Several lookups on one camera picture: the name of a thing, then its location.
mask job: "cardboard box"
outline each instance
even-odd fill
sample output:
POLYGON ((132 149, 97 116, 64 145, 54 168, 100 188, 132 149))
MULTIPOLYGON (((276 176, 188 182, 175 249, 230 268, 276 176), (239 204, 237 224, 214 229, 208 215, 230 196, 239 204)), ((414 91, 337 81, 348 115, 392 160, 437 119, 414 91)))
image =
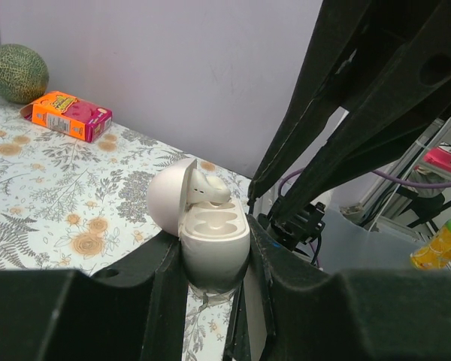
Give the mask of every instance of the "cardboard box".
POLYGON ((112 123, 112 111, 61 92, 51 92, 20 113, 32 123, 83 141, 97 139, 112 123))

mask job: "orange flower print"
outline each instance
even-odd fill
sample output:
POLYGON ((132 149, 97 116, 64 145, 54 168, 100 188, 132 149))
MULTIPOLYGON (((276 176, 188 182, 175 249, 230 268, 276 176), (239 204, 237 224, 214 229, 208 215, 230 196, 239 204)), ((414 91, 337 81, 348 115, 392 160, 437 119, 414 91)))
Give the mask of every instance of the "orange flower print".
POLYGON ((20 208, 20 207, 12 207, 12 208, 10 208, 10 213, 16 214, 17 216, 20 216, 22 214, 22 208, 20 208))
POLYGON ((16 156, 22 151, 22 148, 16 144, 3 143, 0 144, 0 155, 1 156, 16 156))
POLYGON ((134 231, 134 242, 142 242, 144 240, 144 236, 142 235, 142 232, 134 231))
POLYGON ((42 164, 33 163, 32 169, 37 170, 37 171, 43 171, 45 169, 45 167, 42 164))
POLYGON ((0 130, 0 138, 3 138, 7 135, 7 132, 5 130, 0 130))
POLYGON ((116 141, 117 140, 117 136, 115 136, 113 134, 106 134, 106 135, 104 135, 104 139, 106 141, 116 141))
POLYGON ((25 145, 30 143, 30 138, 26 135, 18 135, 14 138, 14 143, 17 143, 19 145, 25 145))
POLYGON ((70 261, 72 261, 72 258, 70 255, 66 256, 65 254, 62 254, 62 257, 59 262, 59 266, 66 267, 67 265, 70 265, 70 261))
POLYGON ((209 322, 209 327, 211 332, 217 330, 217 324, 213 320, 209 322))
POLYGON ((216 166, 214 164, 212 164, 211 162, 201 162, 201 167, 202 169, 205 169, 206 171, 215 171, 216 170, 216 166))
POLYGON ((71 226, 76 226, 78 223, 80 223, 80 216, 78 214, 69 214, 67 216, 67 222, 71 226))
POLYGON ((89 210, 92 210, 93 208, 97 207, 97 202, 87 201, 85 205, 89 208, 89 210))
POLYGON ((100 141, 98 147, 104 152, 113 152, 117 149, 117 146, 111 141, 100 141))
POLYGON ((80 233, 72 239, 72 249, 84 256, 95 256, 101 253, 104 247, 104 240, 92 233, 80 233))
POLYGON ((108 228, 108 223, 104 218, 94 218, 89 221, 89 231, 93 234, 105 232, 108 228))

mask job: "white earbud case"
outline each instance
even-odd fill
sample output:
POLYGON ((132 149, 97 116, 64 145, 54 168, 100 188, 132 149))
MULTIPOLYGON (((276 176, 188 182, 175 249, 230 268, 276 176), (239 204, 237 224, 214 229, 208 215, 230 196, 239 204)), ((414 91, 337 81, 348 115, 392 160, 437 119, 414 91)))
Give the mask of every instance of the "white earbud case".
POLYGON ((190 282, 208 293, 236 287, 247 269, 250 229, 241 202, 218 177, 206 177, 195 159, 158 173, 147 191, 154 222, 180 238, 190 282))

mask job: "earbud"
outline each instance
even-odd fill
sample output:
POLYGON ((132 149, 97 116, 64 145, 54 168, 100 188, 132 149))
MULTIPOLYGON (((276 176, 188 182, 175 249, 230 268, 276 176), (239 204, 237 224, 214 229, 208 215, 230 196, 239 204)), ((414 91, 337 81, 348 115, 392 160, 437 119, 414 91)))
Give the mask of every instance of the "earbud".
POLYGON ((206 177, 197 169, 192 170, 187 190, 187 203, 226 203, 231 199, 231 191, 219 177, 206 177))

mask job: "white wall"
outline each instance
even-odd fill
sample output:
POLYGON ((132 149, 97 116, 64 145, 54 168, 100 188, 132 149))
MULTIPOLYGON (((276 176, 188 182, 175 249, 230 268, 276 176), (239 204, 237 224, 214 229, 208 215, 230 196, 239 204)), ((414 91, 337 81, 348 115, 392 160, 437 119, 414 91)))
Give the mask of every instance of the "white wall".
POLYGON ((3 44, 45 58, 51 89, 250 176, 286 112, 320 4, 0 0, 0 31, 3 44))

